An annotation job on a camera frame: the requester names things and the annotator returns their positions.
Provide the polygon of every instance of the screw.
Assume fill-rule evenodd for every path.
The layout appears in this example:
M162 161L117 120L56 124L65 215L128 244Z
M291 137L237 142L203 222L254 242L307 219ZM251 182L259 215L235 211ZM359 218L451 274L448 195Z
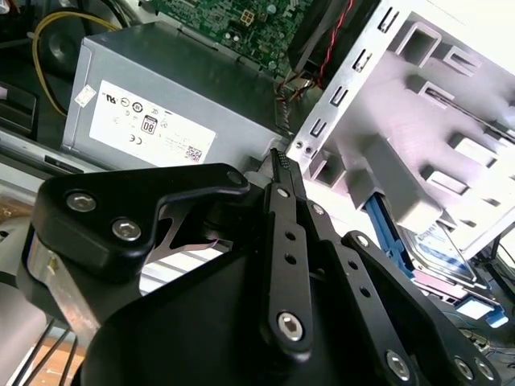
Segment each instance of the screw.
M124 241L135 241L142 235L142 230L131 220L117 220L113 224L113 233Z
M56 272L59 270L59 262L57 261L55 256L52 255L50 257L50 261L48 262L47 268L53 276L56 275Z
M293 314L283 312L279 315L277 324L289 340L297 342L303 337L303 325Z
M358 235L357 237L357 240L360 242L361 245L363 245L364 247L368 247L369 246L369 241L367 239L365 239L362 235Z
M282 197L284 197L285 199L287 199L288 197L290 197L290 193L288 193L287 191L285 191L284 189L282 189L281 187L277 189L277 193L279 193Z
M318 205L317 203L313 204L313 209L315 210L317 215L321 215L322 216L322 215L325 214L325 211L323 211L323 208L320 205Z
M494 380L493 372L490 368L480 361L479 358L476 358L476 366L480 369L481 374L487 377L488 380Z
M388 350L386 352L386 363L388 363L388 367L400 380L410 380L410 368L408 368L408 365L398 353Z
M474 379L474 373L463 360L461 360L460 358L455 358L454 363L458 367L459 372L461 372L465 378L467 378L468 380Z
M97 202L91 195L85 193L72 193L66 199L66 204L74 211L86 213L97 207Z

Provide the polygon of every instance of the motherboard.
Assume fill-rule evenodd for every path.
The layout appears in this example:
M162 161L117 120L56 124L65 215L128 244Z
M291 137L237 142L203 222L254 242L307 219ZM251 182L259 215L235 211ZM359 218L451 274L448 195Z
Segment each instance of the motherboard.
M286 76L286 54L304 15L315 0L153 0L157 11L213 42Z

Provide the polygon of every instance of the yellow cable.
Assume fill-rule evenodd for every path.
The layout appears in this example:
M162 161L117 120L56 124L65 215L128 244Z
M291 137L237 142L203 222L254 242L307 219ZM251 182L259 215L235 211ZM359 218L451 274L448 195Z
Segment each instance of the yellow cable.
M41 87L43 87L45 94L47 94L47 97L50 100L50 103L52 104L52 106L54 106L54 109L56 109L57 113L61 114L64 117L66 117L66 112L63 111L58 106L58 103L52 97L52 94L50 93L47 82L45 81L45 78L43 75L43 70L41 69L41 63L39 62L38 44L39 44L39 37L41 36L41 33L43 32L43 30L46 27L48 27L50 24L52 24L53 22L55 22L56 20L58 20L60 18L68 18L68 17L85 18L91 22L100 24L101 26L107 28L110 31L119 30L119 28L116 27L115 25L113 25L109 22L106 22L105 20L98 18L97 16L93 16L91 14L82 14L81 12L75 12L72 10L63 10L61 12L54 12L53 14L49 14L43 20L41 20L41 22L39 22L38 26L35 28L34 38L32 40L32 59L34 60L35 71L36 71L36 74L38 75L38 79L39 79L39 82L41 83Z

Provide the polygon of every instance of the warning label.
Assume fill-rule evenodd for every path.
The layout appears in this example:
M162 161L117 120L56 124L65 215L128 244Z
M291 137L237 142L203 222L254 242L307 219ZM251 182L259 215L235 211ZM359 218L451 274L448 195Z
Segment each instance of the warning label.
M156 166L204 162L216 133L102 81L89 136Z

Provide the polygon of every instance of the small white sticker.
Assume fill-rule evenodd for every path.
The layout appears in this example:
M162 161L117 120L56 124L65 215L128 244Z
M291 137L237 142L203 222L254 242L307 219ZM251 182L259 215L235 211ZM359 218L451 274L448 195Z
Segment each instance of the small white sticker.
M96 94L97 92L93 90L89 84L86 84L75 97L75 102L77 102L80 107L84 108Z

